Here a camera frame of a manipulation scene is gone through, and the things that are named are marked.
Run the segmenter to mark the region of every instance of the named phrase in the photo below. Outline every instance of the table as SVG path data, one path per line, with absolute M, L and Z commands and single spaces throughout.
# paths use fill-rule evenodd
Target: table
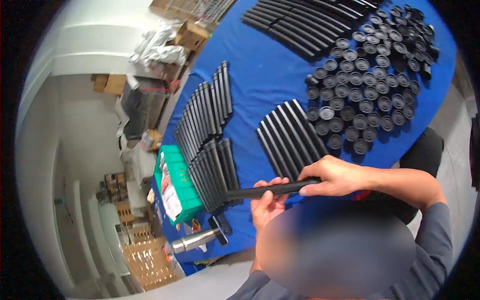
M 269 36 L 243 24 L 240 16 L 255 2 L 256 0 L 238 0 L 206 44 L 183 88 L 162 142 L 176 144 L 173 132 L 190 95 L 199 83 L 212 81 L 213 73 L 223 60 L 229 61 L 234 113 L 225 128 L 224 137 L 232 139 L 232 151 L 242 188 L 252 187 L 258 180 L 275 177 L 257 140 L 255 129 L 258 128 L 258 122 L 276 105 L 294 98 L 306 109 L 308 100 L 303 80 L 327 59 L 308 63 Z M 423 11 L 425 22 L 434 26 L 435 44 L 441 53 L 438 62 L 432 66 L 430 82 L 418 80 L 422 91 L 418 97 L 415 119 L 404 125 L 402 130 L 379 137 L 379 140 L 373 143 L 372 151 L 360 160 L 353 161 L 352 156 L 347 153 L 340 155 L 345 161 L 377 168 L 391 167 L 425 130 L 445 98 L 455 68 L 455 41 L 428 1 L 394 0 L 393 3 L 385 3 L 381 8 L 388 11 L 395 4 L 409 4 Z M 158 195 L 155 181 L 152 186 Z M 298 195 L 292 196 L 287 204 L 297 205 L 300 200 Z M 164 219 L 162 227 L 167 240 L 185 236 L 183 228 L 176 231 L 165 219 L 160 200 L 156 201 L 156 206 Z M 208 217 L 205 213 L 197 216 L 203 228 L 208 228 Z M 229 208 L 225 217 L 233 231 L 227 246 L 221 247 L 218 241 L 213 241 L 207 244 L 207 252 L 195 249 L 177 254 L 177 259 L 180 262 L 191 262 L 253 247 L 255 228 L 252 224 L 250 201 L 246 199 L 244 204 Z

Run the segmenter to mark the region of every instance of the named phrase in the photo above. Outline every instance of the person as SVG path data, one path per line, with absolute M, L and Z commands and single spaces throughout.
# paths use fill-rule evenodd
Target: person
M 333 156 L 325 156 L 306 166 L 298 178 L 319 177 L 322 180 L 321 183 L 303 187 L 299 194 L 304 196 L 343 196 L 355 191 L 372 191 L 363 200 L 378 204 L 405 224 L 413 219 L 418 210 L 422 212 L 412 267 L 398 283 L 370 295 L 367 297 L 369 300 L 432 299 L 447 278 L 453 259 L 450 216 L 442 187 L 435 179 L 443 146 L 443 140 L 428 128 L 400 159 L 400 168 L 362 167 Z M 288 178 L 277 177 L 269 182 L 261 180 L 255 187 L 284 184 L 288 181 Z M 271 191 L 266 191 L 260 199 L 252 199 L 252 221 L 257 237 L 270 220 L 285 211 L 287 198 L 288 195 L 274 196 Z M 309 298 L 272 282 L 255 258 L 248 279 L 229 298 L 250 299 Z

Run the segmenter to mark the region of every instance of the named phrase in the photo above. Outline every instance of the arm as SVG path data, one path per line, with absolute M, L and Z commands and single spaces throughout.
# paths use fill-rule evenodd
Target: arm
M 303 187 L 300 195 L 344 196 L 361 190 L 384 192 L 424 212 L 437 202 L 446 204 L 440 183 L 430 174 L 414 169 L 378 169 L 354 165 L 325 156 L 306 166 L 299 180 L 320 177 L 322 183 Z

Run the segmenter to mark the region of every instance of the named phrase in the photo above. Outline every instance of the black handle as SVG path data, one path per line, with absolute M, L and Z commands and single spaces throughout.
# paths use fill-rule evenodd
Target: black handle
M 227 191 L 227 198 L 228 200 L 260 198 L 266 191 L 272 191 L 274 195 L 291 194 L 294 192 L 298 192 L 302 187 L 306 185 L 317 184 L 320 182 L 322 182 L 320 178 L 308 178 L 302 181 L 286 184 L 274 184 L 270 186 L 263 186 L 260 188 Z

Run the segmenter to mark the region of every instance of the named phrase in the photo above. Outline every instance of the hand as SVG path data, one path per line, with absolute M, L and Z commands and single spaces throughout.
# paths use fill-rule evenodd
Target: hand
M 254 184 L 254 188 L 269 186 L 273 184 L 288 183 L 288 178 L 274 178 L 269 183 L 260 180 Z M 260 199 L 252 199 L 250 207 L 252 209 L 253 225 L 257 233 L 270 222 L 271 219 L 285 211 L 285 201 L 288 195 L 273 196 L 272 191 L 266 191 Z
M 300 189 L 302 196 L 344 196 L 363 190 L 368 184 L 368 168 L 333 157 L 322 159 L 303 168 L 298 180 L 320 177 L 321 183 L 309 184 Z

